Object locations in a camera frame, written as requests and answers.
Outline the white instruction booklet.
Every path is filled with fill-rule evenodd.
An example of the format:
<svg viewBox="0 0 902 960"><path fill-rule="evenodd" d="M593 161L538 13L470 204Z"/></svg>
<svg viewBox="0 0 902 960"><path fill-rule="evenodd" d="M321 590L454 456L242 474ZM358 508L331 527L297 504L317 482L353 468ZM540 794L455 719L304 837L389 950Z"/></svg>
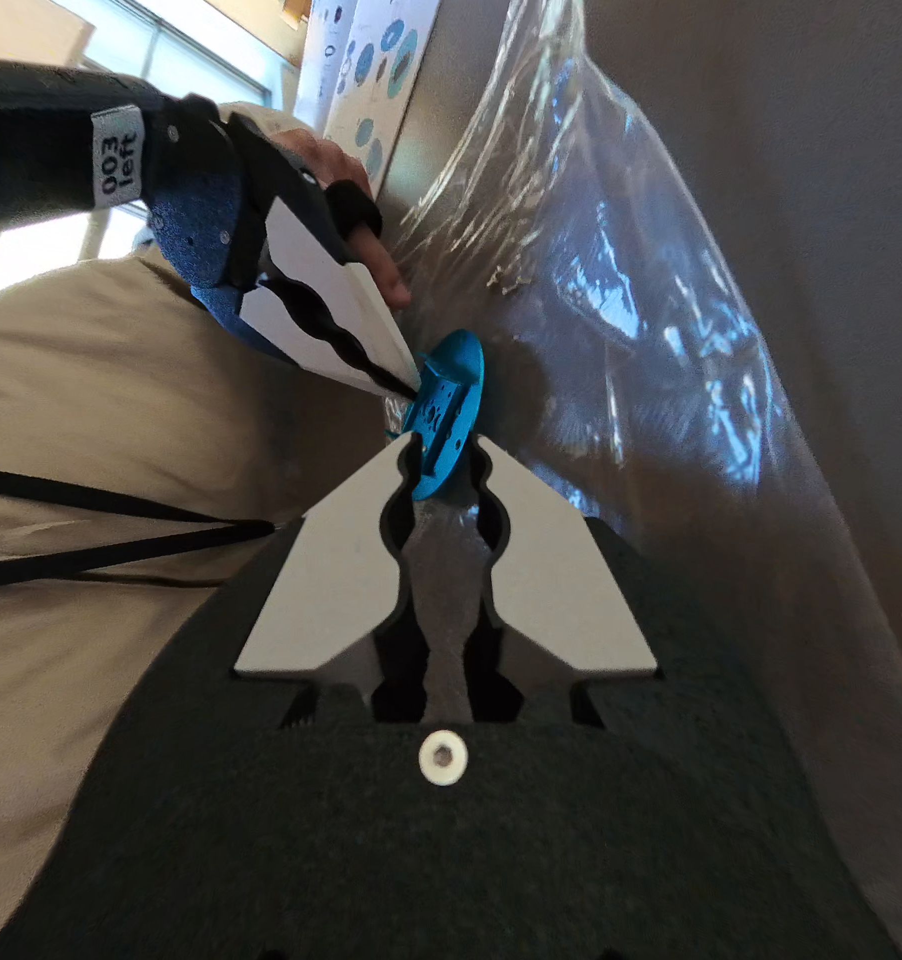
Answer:
<svg viewBox="0 0 902 960"><path fill-rule="evenodd" d="M312 2L293 114L382 188L438 1Z"/></svg>

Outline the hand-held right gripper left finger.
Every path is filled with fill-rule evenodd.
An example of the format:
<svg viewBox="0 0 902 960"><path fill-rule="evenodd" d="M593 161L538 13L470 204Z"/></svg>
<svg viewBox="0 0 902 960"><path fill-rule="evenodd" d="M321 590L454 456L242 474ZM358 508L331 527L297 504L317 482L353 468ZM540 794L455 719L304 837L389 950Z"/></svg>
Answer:
<svg viewBox="0 0 902 960"><path fill-rule="evenodd" d="M234 669L244 679L379 687L378 641L410 600L421 438L405 433L308 510Z"/></svg>

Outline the clear plastic bag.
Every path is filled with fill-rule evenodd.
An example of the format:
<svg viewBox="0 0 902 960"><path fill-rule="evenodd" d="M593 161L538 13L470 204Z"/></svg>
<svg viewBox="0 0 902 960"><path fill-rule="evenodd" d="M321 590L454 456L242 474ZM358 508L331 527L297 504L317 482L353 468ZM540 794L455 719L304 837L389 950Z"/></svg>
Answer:
<svg viewBox="0 0 902 960"><path fill-rule="evenodd" d="M510 2L401 225L413 347L486 349L481 432L588 518L659 672L472 726L504 957L902 958L902 654L769 349L581 2ZM485 289L497 265L533 284Z"/></svg>

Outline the grey desk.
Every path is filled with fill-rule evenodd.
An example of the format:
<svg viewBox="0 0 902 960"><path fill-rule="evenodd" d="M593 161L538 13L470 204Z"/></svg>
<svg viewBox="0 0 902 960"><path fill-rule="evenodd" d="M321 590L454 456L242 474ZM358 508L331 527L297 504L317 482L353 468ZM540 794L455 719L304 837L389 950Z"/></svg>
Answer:
<svg viewBox="0 0 902 960"><path fill-rule="evenodd" d="M411 289L401 225L480 104L509 3L441 3L381 193ZM720 248L902 655L902 2L581 3L586 53ZM513 723L466 726L464 781L419 788L421 822L405 821L438 882L414 886L407 928L428 957L480 958L465 934L487 946L480 920L501 934L518 918L501 892L518 841L496 826L475 865L488 817L464 802L471 727L514 726L527 701Z"/></svg>

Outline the person's left hand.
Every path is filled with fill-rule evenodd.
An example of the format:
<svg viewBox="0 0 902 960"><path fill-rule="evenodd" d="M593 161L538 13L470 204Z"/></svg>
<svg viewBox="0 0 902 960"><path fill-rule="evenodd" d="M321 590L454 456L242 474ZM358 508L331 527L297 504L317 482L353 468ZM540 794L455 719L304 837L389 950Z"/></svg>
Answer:
<svg viewBox="0 0 902 960"><path fill-rule="evenodd" d="M372 197L370 182L361 162L334 142L317 138L304 128L279 130L270 138L275 144L299 156L322 187L349 181L359 186L368 198ZM411 303L409 289L381 239L372 229L366 223L357 223L347 234L345 243L353 257L369 270L387 306L392 311L407 308Z"/></svg>

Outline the person's beige jacket torso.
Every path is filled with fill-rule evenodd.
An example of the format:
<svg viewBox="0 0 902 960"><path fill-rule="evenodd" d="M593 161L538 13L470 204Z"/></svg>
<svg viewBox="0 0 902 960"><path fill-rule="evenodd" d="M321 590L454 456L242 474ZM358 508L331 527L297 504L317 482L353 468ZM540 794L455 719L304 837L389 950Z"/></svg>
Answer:
<svg viewBox="0 0 902 960"><path fill-rule="evenodd" d="M384 443L377 397L239 342L153 244L0 294L2 472L281 524ZM0 588L0 930L142 674L263 545Z"/></svg>

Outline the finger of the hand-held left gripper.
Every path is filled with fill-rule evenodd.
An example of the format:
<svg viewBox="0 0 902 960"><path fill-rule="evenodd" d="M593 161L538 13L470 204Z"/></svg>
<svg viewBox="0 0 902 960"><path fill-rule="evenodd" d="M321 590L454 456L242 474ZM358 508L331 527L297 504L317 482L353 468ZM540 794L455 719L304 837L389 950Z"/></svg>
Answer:
<svg viewBox="0 0 902 960"><path fill-rule="evenodd" d="M270 258L283 277L313 289L336 327L355 336L376 368L417 392L417 366L367 267L339 263L281 198L265 222Z"/></svg>
<svg viewBox="0 0 902 960"><path fill-rule="evenodd" d="M304 330L273 290L255 289L246 294L240 317L308 373L380 397L411 398L412 385L399 377L405 365L397 350L393 319L369 301L363 306L358 332L351 333L358 344L360 365L348 362L331 342Z"/></svg>

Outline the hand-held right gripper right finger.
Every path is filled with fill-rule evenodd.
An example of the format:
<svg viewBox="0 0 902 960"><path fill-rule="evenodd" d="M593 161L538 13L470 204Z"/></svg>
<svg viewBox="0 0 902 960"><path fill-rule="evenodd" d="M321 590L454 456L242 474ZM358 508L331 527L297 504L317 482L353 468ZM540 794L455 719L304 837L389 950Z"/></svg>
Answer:
<svg viewBox="0 0 902 960"><path fill-rule="evenodd" d="M515 687L652 677L657 660L588 518L490 438L475 438L481 612Z"/></svg>

